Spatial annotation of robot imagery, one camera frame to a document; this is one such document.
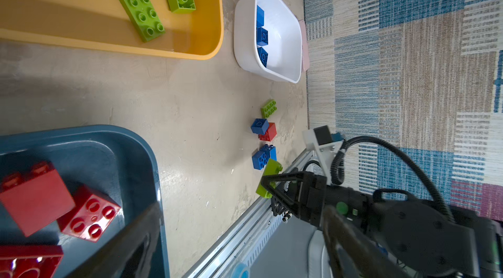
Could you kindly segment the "red square lego brick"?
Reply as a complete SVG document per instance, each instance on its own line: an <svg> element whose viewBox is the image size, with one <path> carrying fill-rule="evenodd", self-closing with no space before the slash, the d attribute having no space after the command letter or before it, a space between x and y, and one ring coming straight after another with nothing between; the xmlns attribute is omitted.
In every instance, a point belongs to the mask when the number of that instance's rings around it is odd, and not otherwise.
<svg viewBox="0 0 503 278"><path fill-rule="evenodd" d="M25 237L75 208L75 201L55 166L46 161L30 172L15 172L1 181L1 204Z"/></svg>

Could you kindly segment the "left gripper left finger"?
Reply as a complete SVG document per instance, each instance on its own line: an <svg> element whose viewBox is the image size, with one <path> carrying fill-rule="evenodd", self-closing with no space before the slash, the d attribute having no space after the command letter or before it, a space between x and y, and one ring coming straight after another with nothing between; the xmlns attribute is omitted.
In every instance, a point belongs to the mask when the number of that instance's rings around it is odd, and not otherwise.
<svg viewBox="0 0 503 278"><path fill-rule="evenodd" d="M68 277L163 277L161 208L150 205Z"/></svg>

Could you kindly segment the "green long lego brick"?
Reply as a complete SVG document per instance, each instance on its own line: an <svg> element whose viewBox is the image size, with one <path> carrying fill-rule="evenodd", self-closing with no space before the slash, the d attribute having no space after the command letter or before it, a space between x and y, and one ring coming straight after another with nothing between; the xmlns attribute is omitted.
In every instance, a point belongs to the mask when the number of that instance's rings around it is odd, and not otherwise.
<svg viewBox="0 0 503 278"><path fill-rule="evenodd" d="M166 33L151 0L119 0L143 42Z"/></svg>

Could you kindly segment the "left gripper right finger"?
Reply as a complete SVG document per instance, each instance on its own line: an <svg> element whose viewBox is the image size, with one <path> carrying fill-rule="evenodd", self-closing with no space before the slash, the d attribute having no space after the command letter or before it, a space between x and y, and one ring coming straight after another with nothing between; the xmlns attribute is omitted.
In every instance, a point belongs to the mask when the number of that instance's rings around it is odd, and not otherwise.
<svg viewBox="0 0 503 278"><path fill-rule="evenodd" d="M407 277L334 206L322 212L322 230L334 277Z"/></svg>

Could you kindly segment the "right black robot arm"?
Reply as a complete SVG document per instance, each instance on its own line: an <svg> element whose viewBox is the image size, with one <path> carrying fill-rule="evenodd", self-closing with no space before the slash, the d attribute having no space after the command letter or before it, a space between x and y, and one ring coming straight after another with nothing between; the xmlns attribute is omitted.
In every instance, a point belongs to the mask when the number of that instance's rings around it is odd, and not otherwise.
<svg viewBox="0 0 503 278"><path fill-rule="evenodd" d="M430 194L385 199L380 188L364 194L343 186L345 154L373 143L398 156ZM331 162L332 185L309 171L263 176L261 185L280 212L323 233L334 277L501 277L502 223L449 206L426 173L404 152L377 137L343 142Z"/></svg>

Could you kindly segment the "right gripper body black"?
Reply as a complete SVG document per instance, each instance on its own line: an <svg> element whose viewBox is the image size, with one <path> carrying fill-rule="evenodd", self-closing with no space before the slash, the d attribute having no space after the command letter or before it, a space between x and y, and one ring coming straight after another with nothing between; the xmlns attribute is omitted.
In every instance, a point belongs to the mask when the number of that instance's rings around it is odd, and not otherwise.
<svg viewBox="0 0 503 278"><path fill-rule="evenodd" d="M312 172L294 174L297 192L292 213L307 223L320 223L327 190L327 177Z"/></svg>

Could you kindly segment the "red long brick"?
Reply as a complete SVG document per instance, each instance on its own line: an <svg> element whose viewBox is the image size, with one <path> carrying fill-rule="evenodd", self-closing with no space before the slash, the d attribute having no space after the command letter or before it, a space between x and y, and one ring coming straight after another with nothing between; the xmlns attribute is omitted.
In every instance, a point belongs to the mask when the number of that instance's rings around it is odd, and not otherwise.
<svg viewBox="0 0 503 278"><path fill-rule="evenodd" d="M1 277L53 277L64 257L57 245L1 245Z"/></svg>

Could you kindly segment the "blue tall brick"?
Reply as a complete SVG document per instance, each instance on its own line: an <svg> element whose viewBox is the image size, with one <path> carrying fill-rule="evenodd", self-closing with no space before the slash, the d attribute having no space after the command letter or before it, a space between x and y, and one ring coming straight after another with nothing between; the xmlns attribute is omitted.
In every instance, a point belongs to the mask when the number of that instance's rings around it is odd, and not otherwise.
<svg viewBox="0 0 503 278"><path fill-rule="evenodd" d="M260 151L264 152L268 159L272 159L272 160L277 160L277 154L276 154L276 147L273 146L273 145L269 145L269 144L264 144L261 148L260 148Z"/></svg>

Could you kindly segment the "small blue lego brick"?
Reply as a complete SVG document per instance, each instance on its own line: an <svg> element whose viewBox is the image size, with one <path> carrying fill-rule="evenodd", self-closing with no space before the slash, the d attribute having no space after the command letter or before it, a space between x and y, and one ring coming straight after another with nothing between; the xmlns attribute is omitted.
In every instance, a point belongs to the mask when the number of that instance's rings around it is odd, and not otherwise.
<svg viewBox="0 0 503 278"><path fill-rule="evenodd" d="M264 135L269 128L269 122L265 118L256 118L250 129L254 134Z"/></svg>

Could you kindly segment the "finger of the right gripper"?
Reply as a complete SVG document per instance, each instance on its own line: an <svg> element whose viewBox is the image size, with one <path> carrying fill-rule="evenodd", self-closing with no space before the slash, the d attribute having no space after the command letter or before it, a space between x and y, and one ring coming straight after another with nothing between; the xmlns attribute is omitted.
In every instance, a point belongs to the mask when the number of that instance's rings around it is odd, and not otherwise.
<svg viewBox="0 0 503 278"><path fill-rule="evenodd" d="M299 203L299 195L295 193L294 195L288 195L288 192L284 190L285 185L294 183L302 186L304 173L284 173L280 174L276 177L272 177L272 181L276 182L276 188L273 189L267 184L267 177L261 178L263 186L266 188L268 192L272 194L274 198L279 200L279 202L283 205L297 205Z"/></svg>
<svg viewBox="0 0 503 278"><path fill-rule="evenodd" d="M271 198L271 211L273 216L280 216L283 222L288 222L292 217L292 213L276 198Z"/></svg>

